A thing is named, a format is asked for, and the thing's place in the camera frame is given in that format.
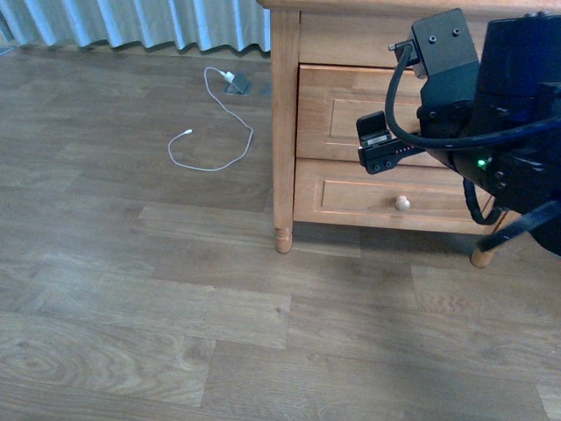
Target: round wooden knob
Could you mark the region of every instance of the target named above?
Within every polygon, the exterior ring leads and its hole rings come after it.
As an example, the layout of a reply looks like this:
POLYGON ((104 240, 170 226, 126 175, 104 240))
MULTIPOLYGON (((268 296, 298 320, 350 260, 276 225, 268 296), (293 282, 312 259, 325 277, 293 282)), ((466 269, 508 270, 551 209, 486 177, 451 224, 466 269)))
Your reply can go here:
POLYGON ((395 199, 395 208, 398 211, 406 211, 411 207, 411 202, 405 196, 397 196, 395 199))

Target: nightstand leg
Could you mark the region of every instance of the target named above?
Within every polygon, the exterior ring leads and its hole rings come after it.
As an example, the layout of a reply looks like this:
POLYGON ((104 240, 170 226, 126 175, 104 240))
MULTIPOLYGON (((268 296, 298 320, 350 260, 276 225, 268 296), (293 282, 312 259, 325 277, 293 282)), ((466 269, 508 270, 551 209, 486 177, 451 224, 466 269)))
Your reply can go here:
POLYGON ((275 228, 277 234, 275 248, 279 253, 288 253, 292 248, 292 228, 275 228))
POLYGON ((473 251, 472 253, 472 258, 470 259, 470 262, 476 268, 480 268, 480 269, 486 268, 487 265, 491 263, 491 260, 493 260, 495 252, 496 249, 489 250, 488 252, 482 252, 481 250, 476 248, 475 251, 473 251))
POLYGON ((273 215, 279 253, 292 246, 299 42, 300 13, 272 11, 273 215))

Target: white curtain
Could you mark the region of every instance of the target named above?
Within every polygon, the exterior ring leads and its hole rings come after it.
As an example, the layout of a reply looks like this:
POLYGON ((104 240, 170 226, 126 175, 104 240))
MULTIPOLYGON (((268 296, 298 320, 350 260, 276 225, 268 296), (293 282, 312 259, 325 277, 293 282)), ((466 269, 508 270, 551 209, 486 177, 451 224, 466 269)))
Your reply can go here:
POLYGON ((256 0, 0 0, 0 12, 19 45, 173 41, 178 49, 271 49, 269 11, 256 0))

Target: black mechanical part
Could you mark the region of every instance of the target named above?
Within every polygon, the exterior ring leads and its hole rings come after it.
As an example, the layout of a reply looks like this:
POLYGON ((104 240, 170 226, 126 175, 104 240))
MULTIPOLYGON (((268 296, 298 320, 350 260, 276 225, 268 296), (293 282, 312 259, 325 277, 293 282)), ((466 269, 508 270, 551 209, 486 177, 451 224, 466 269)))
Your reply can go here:
MULTIPOLYGON (((377 117, 380 129, 462 175, 478 224, 494 224, 503 210, 522 214, 481 239, 482 251, 528 231, 561 256, 561 16, 491 22, 481 65, 459 9, 414 22, 412 34, 390 46, 398 65, 387 90, 387 122, 383 114, 377 117), (417 112, 420 133, 405 132, 394 115, 407 66, 428 77, 417 112), (475 185, 495 196, 486 217, 475 185)), ((391 145, 381 141, 378 151, 392 155, 383 148, 391 145)), ((376 160, 384 159, 380 153, 376 160)))
POLYGON ((388 171, 403 158, 424 152, 424 149, 392 139, 383 111, 359 118, 357 131, 360 140, 360 165, 371 175, 388 171))

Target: wooden drawer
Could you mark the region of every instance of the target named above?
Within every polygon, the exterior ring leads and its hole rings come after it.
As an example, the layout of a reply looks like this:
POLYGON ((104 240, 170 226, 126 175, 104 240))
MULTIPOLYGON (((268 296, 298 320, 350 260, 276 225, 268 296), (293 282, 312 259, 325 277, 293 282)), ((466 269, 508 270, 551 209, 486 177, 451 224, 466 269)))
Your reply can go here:
MULTIPOLYGON (((489 195, 479 190, 479 203, 489 195)), ((398 167, 369 175, 355 163, 296 160, 294 219, 419 231, 482 234, 465 206, 462 178, 446 168, 398 167), (397 210, 406 196, 410 209, 397 210)))
MULTIPOLYGON (((387 46, 406 40, 413 22, 429 16, 396 15, 303 12, 300 63, 392 68, 396 64, 395 56, 387 46)), ((474 16, 466 19, 473 42, 481 53, 489 19, 474 16)))
MULTIPOLYGON (((392 70, 300 66, 296 156, 338 161, 359 161, 356 121, 384 109, 392 70)), ((418 130, 416 110, 424 81, 407 72, 400 83, 395 113, 401 126, 418 130)), ((401 164, 442 167, 426 153, 401 164)))

